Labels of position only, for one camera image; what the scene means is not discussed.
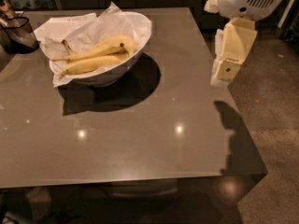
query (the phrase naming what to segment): floor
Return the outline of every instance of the floor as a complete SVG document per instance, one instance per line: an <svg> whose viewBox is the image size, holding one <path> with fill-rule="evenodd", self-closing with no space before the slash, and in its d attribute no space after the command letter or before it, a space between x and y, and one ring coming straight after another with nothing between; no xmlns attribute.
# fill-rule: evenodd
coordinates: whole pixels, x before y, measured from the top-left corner
<svg viewBox="0 0 299 224"><path fill-rule="evenodd" d="M215 34L203 35L215 56ZM277 39L273 32L260 33L244 67L230 85L235 103L268 169L268 175L236 208L216 217L210 215L209 209L195 200L195 197L162 202L138 201L137 204L107 202L101 201L107 195L105 189L83 188L69 192L71 201L61 206L56 205L59 212L52 213L40 223L298 223L298 56L289 44ZM198 205L202 205L202 209L206 211L203 217L197 217L197 213L193 211ZM189 214L188 218L180 215L178 210L181 209Z"/></svg>
<svg viewBox="0 0 299 224"><path fill-rule="evenodd" d="M214 55L213 34L204 36ZM298 223L298 47L277 39L272 31L259 33L230 92L268 169L237 205L240 223Z"/></svg>

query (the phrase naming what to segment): gray table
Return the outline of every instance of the gray table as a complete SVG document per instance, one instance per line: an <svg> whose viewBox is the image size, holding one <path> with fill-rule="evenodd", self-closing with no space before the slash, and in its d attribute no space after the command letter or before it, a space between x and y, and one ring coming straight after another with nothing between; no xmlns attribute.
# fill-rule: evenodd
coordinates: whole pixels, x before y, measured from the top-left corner
<svg viewBox="0 0 299 224"><path fill-rule="evenodd" d="M113 85L52 87L39 49L1 52L0 188L266 174L188 8L138 9L153 34ZM50 17L91 11L26 12Z"/></svg>

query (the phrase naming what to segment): cup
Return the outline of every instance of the cup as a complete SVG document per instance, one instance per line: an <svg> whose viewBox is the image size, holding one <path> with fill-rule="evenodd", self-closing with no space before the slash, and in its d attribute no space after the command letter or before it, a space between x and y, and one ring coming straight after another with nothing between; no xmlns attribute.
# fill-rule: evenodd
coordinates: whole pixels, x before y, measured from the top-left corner
<svg viewBox="0 0 299 224"><path fill-rule="evenodd" d="M2 44L7 53L27 54L39 48L28 18L8 19L1 26L8 38L6 44Z"/></svg>

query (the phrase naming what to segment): white paper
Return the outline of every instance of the white paper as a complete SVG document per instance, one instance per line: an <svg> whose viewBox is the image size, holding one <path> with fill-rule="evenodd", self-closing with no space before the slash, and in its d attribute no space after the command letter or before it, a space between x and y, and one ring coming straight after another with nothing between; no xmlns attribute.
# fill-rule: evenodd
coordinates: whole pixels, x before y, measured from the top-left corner
<svg viewBox="0 0 299 224"><path fill-rule="evenodd" d="M95 13L83 16L51 18L35 29L36 39L40 42L44 42L45 39L61 42L68 34L79 28L79 26L95 19Z"/></svg>

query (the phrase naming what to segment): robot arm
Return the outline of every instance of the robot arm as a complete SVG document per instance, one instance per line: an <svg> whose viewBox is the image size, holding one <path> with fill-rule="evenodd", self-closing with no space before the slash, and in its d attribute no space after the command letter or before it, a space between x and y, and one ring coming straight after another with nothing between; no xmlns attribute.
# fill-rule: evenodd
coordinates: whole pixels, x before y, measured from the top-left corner
<svg viewBox="0 0 299 224"><path fill-rule="evenodd" d="M230 19L216 33L211 84L230 82L241 69L257 36L255 22L269 16L282 0L208 0L205 11Z"/></svg>

